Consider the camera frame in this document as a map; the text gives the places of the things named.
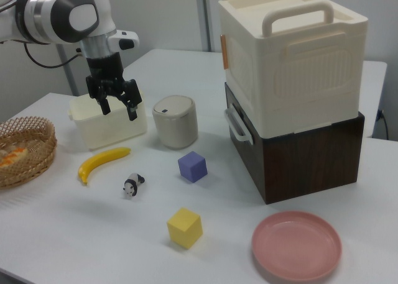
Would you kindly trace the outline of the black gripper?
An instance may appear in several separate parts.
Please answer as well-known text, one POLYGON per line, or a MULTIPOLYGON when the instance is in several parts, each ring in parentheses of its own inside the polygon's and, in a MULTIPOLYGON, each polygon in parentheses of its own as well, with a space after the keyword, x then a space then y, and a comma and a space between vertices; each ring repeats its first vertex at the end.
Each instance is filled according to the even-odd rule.
POLYGON ((107 95, 120 94, 118 99, 126 106, 130 121, 137 119, 137 107, 141 94, 134 79, 125 81, 119 52, 103 58, 87 58, 90 75, 86 77, 88 94, 95 99, 103 115, 111 112, 107 95))

